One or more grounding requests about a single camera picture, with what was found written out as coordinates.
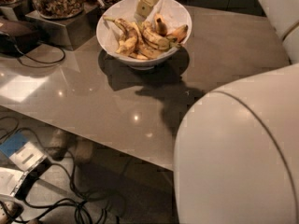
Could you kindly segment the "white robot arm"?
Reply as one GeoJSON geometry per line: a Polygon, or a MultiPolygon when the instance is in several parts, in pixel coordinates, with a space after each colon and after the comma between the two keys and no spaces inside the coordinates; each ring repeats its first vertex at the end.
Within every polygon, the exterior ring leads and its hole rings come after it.
{"type": "Polygon", "coordinates": [[[299,224],[299,0],[258,0],[289,65],[208,92],[174,146],[179,224],[299,224]]]}

